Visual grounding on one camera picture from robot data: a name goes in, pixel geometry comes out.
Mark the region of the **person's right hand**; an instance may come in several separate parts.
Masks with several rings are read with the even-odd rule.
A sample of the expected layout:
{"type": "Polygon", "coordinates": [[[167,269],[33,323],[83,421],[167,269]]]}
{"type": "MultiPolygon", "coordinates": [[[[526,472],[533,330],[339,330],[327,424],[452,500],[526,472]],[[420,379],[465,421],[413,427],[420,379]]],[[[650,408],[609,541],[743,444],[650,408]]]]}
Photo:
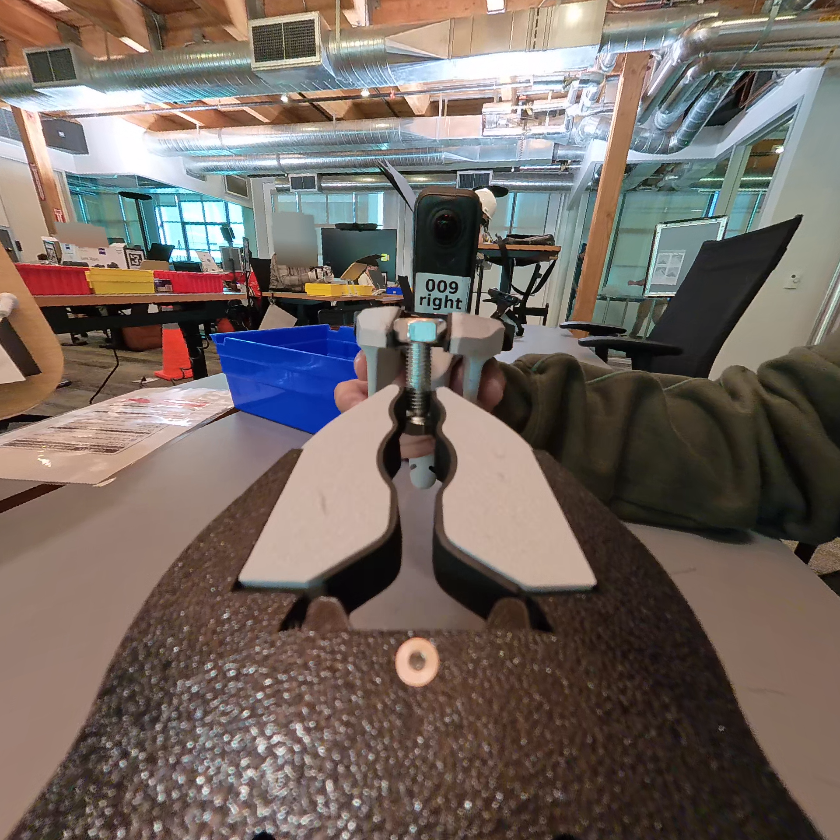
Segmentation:
{"type": "MultiPolygon", "coordinates": [[[[363,352],[357,353],[353,360],[356,378],[339,383],[334,389],[334,401],[339,411],[345,413],[367,399],[369,394],[367,363],[363,352]]],[[[464,390],[464,362],[456,358],[449,368],[444,384],[455,393],[462,395],[464,390]]],[[[501,363],[490,359],[483,364],[477,405],[489,413],[493,413],[500,404],[507,386],[501,363]]],[[[401,437],[401,453],[403,459],[416,459],[432,455],[435,442],[429,436],[404,434],[401,437]]]]}

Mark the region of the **wooden standing desk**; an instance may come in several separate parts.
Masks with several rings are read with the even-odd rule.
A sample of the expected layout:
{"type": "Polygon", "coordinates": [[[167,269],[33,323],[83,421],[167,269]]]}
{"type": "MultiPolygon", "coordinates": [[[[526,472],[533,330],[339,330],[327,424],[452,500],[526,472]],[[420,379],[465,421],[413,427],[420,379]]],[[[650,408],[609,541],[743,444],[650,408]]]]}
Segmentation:
{"type": "Polygon", "coordinates": [[[482,243],[478,246],[478,274],[476,289],[476,314],[480,313],[480,306],[487,300],[489,288],[483,288],[485,270],[489,266],[500,268],[500,287],[502,292],[508,292],[527,301],[537,296],[546,288],[555,268],[561,248],[557,245],[534,244],[523,239],[511,242],[482,243]],[[513,285],[513,272],[517,267],[533,267],[533,273],[524,290],[517,290],[513,285]]]}

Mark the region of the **orange traffic cone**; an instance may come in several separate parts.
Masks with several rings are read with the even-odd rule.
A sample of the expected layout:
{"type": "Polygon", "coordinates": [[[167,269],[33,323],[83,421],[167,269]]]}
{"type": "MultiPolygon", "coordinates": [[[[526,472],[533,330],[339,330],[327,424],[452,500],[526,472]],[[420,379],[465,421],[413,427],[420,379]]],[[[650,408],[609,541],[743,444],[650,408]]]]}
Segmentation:
{"type": "Polygon", "coordinates": [[[176,323],[162,326],[162,368],[154,377],[165,382],[190,381],[193,368],[181,328],[176,323]]]}

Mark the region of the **blue plastic bin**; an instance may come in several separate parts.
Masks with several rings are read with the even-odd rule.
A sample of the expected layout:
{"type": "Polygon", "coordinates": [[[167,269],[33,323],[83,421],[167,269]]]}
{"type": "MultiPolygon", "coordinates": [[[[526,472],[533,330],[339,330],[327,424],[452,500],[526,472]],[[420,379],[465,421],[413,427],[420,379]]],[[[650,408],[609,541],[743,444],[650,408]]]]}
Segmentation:
{"type": "Polygon", "coordinates": [[[335,387],[356,378],[360,348],[349,326],[226,332],[213,341],[240,412],[310,434],[340,414],[335,387]]]}

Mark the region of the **wooden pillar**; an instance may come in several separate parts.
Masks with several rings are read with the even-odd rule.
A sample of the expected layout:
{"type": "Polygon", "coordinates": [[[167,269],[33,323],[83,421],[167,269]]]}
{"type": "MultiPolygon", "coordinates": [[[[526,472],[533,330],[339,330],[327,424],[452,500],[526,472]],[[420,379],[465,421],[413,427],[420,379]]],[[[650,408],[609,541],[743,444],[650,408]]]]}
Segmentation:
{"type": "Polygon", "coordinates": [[[649,61],[647,51],[629,53],[624,60],[575,296],[572,320],[577,322],[592,320],[649,61]]]}

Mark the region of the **wooden document stand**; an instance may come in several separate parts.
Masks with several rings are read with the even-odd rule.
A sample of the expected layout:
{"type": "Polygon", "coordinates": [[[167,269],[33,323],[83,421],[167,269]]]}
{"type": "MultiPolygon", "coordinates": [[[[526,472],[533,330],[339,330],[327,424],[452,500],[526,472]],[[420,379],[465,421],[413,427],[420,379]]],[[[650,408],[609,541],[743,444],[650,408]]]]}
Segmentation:
{"type": "Polygon", "coordinates": [[[18,274],[15,263],[4,251],[1,254],[1,292],[11,292],[19,301],[16,311],[2,323],[7,322],[15,329],[38,366],[38,373],[27,376],[25,382],[1,385],[4,430],[10,418],[28,413],[57,388],[64,371],[64,355],[39,305],[18,274]]]}

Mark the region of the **framed notice board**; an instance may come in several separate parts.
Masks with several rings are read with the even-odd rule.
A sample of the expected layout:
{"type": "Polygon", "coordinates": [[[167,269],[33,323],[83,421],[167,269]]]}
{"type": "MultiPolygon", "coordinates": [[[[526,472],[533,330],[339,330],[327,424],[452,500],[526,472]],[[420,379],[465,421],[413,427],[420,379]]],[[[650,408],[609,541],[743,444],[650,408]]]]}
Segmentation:
{"type": "Polygon", "coordinates": [[[723,239],[728,216],[657,224],[647,264],[644,298],[672,298],[706,242],[723,239]]]}

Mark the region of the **yellow storage bin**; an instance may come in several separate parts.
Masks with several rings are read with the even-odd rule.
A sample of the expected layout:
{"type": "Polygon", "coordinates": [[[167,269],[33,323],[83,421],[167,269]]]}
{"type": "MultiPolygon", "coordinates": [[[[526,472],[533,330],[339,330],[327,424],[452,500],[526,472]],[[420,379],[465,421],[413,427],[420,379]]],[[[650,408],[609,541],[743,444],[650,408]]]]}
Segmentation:
{"type": "Polygon", "coordinates": [[[91,267],[86,277],[91,293],[97,296],[155,294],[154,272],[148,269],[91,267]]]}

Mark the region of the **long wooden table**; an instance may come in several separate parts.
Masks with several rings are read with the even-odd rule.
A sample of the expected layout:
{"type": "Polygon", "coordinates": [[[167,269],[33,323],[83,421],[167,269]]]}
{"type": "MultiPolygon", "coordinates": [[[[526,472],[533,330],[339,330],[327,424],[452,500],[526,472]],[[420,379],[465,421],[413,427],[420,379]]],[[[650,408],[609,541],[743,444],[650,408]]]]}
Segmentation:
{"type": "Polygon", "coordinates": [[[201,326],[209,326],[227,316],[232,305],[247,299],[243,291],[35,296],[54,334],[177,325],[195,380],[207,377],[201,326]]]}

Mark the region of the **open cardboard box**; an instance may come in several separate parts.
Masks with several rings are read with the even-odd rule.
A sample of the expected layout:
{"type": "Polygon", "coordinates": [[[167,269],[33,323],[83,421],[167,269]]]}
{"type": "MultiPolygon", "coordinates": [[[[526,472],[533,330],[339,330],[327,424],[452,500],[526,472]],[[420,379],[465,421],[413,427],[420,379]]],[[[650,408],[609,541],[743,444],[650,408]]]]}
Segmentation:
{"type": "Polygon", "coordinates": [[[381,267],[382,261],[387,261],[387,255],[367,255],[357,259],[342,273],[341,281],[349,285],[385,289],[387,278],[381,267]]]}

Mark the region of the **grey desk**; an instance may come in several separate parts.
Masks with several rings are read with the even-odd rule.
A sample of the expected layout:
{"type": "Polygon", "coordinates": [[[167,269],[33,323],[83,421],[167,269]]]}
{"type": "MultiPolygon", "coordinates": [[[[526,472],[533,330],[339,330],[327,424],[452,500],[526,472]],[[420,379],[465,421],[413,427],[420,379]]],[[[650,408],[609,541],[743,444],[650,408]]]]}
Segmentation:
{"type": "Polygon", "coordinates": [[[838,597],[777,538],[531,447],[592,591],[472,613],[420,491],[346,612],[238,582],[306,443],[224,476],[234,424],[2,516],[2,838],[838,838],[838,597]]]}

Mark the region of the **steel hex bolt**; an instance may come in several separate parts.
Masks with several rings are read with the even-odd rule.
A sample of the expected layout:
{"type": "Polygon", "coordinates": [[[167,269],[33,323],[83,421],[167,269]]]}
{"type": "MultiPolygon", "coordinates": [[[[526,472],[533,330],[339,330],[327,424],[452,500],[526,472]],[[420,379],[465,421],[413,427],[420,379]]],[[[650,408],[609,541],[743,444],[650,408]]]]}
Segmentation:
{"type": "Polygon", "coordinates": [[[404,433],[414,437],[431,434],[433,421],[432,348],[422,341],[406,346],[404,433]]]}

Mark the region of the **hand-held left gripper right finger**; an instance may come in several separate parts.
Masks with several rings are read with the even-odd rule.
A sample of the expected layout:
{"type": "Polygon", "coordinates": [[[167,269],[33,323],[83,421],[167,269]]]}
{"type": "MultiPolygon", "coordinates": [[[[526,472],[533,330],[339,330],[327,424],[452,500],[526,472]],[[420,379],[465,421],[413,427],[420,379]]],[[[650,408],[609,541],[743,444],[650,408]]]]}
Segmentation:
{"type": "Polygon", "coordinates": [[[532,448],[502,421],[437,389],[433,526],[440,587],[474,614],[511,597],[590,592],[595,573],[532,448]]]}

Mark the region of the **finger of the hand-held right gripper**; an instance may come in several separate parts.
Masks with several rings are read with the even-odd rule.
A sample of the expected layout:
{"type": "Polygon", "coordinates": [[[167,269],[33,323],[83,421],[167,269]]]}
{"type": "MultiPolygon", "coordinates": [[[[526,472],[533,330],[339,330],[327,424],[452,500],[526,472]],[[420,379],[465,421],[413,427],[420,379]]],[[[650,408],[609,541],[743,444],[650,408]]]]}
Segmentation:
{"type": "Polygon", "coordinates": [[[501,321],[475,314],[448,316],[448,352],[462,360],[463,396],[477,396],[483,367],[502,351],[506,331],[501,321]]]}
{"type": "Polygon", "coordinates": [[[392,384],[403,370],[403,351],[395,321],[400,308],[367,308],[355,320],[355,338],[366,362],[368,396],[392,384]]]}

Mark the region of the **distant black gripper tool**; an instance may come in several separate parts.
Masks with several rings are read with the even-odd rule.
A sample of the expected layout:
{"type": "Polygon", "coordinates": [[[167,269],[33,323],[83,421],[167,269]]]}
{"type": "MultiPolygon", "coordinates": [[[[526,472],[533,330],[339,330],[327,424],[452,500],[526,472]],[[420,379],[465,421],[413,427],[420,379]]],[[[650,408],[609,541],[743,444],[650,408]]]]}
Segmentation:
{"type": "Polygon", "coordinates": [[[496,308],[490,318],[498,320],[505,328],[507,338],[514,340],[524,334],[528,316],[540,317],[542,326],[547,324],[549,308],[530,308],[527,301],[499,289],[490,289],[487,300],[496,308]]]}

